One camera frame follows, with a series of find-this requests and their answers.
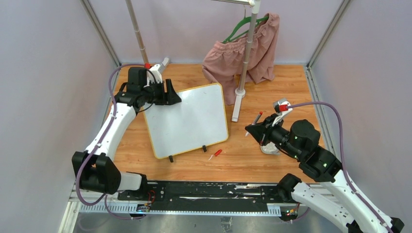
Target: white wall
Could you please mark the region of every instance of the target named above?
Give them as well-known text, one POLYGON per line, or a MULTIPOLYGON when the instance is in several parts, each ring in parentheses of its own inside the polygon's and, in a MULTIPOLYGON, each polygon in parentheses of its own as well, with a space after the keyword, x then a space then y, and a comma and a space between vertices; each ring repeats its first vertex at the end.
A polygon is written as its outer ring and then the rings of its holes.
MULTIPOLYGON (((314 66, 321 98, 343 117, 348 170, 412 232, 412 1, 352 1, 314 66)), ((335 141, 335 116, 328 112, 335 141)))
MULTIPOLYGON (((125 0, 90 0, 122 62, 142 61, 125 0)), ((342 0, 262 0, 280 15, 276 63, 306 63, 342 0)), ((149 61, 201 63, 243 18, 242 5, 211 0, 133 0, 149 61)))
POLYGON ((0 1, 0 232, 57 232, 114 68, 80 1, 0 1))

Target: clothing rack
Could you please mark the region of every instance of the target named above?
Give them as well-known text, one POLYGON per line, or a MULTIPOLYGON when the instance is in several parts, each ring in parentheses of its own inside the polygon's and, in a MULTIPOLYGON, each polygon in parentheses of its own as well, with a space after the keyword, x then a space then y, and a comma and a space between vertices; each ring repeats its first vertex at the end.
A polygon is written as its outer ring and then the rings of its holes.
MULTIPOLYGON (((233 114, 232 114, 232 121, 237 122, 239 120, 239 113, 240 113, 240 106, 242 103, 242 98, 246 95, 246 91, 244 89, 244 85, 246 81, 246 72, 247 72, 247 66, 249 64, 250 50, 252 48, 253 34, 255 32, 256 19, 258 17, 261 0, 213 0, 213 1, 223 1, 223 2, 248 5, 252 8, 250 26, 249 26, 249 31, 247 33, 245 54, 243 57, 242 72, 240 74, 239 86, 235 90, 236 100, 235 100, 235 107, 233 109, 233 114)), ((149 59, 147 58, 147 54, 146 54, 146 47, 144 46, 143 39, 140 35, 139 26, 137 24, 135 11, 133 9, 131 0, 126 0, 126 4, 127 4, 127 9, 129 10, 130 18, 133 23, 133 28, 135 30, 136 39, 137 39, 137 42, 139 43, 140 53, 142 54, 143 61, 145 63, 145 66, 150 67, 149 59)), ((166 68, 169 61, 170 61, 169 58, 165 58, 163 60, 163 62, 160 64, 162 66, 160 72, 162 72, 166 68)))

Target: red marker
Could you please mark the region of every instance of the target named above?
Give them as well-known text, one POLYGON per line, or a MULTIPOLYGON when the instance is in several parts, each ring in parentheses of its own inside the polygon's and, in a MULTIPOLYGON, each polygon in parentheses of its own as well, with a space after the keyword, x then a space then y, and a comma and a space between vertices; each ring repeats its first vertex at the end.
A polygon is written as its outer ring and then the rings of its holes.
POLYGON ((214 153, 213 155, 210 156, 209 160, 211 160, 213 158, 213 156, 218 156, 221 152, 222 152, 222 150, 218 150, 216 153, 214 153))
POLYGON ((253 121, 252 125, 256 124, 258 122, 258 120, 260 119, 260 117, 262 116, 263 112, 259 112, 259 115, 255 118, 255 120, 253 121))

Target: horizontal rod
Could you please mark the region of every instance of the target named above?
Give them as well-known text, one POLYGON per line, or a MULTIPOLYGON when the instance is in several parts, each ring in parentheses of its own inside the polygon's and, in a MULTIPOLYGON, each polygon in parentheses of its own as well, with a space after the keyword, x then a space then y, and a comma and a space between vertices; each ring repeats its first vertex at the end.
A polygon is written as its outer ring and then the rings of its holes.
POLYGON ((224 2, 237 3, 237 4, 243 4, 243 5, 250 6, 250 2, 248 0, 212 0, 212 1, 224 1, 224 2))

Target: metal pole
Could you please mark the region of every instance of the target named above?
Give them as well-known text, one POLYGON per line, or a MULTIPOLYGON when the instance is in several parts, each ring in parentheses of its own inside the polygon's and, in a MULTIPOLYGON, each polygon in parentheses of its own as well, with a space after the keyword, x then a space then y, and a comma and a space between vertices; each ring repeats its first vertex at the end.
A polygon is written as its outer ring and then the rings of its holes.
POLYGON ((141 35, 140 35, 139 25, 137 24, 136 15, 135 15, 135 11, 133 10, 132 1, 126 0, 126 4, 127 4, 127 9, 129 10, 130 19, 132 19, 133 28, 135 29, 136 39, 139 43, 140 52, 143 57, 143 62, 144 64, 148 64, 149 59, 147 58, 146 47, 144 47, 143 39, 141 38, 141 35))
POLYGON ((238 90, 241 92, 244 89, 244 83, 246 79, 247 65, 249 64, 250 50, 252 49, 253 34, 255 33, 256 18, 258 14, 252 14, 250 18, 249 32, 247 33, 247 41, 245 48, 245 55, 243 58, 243 68, 240 75, 238 90))

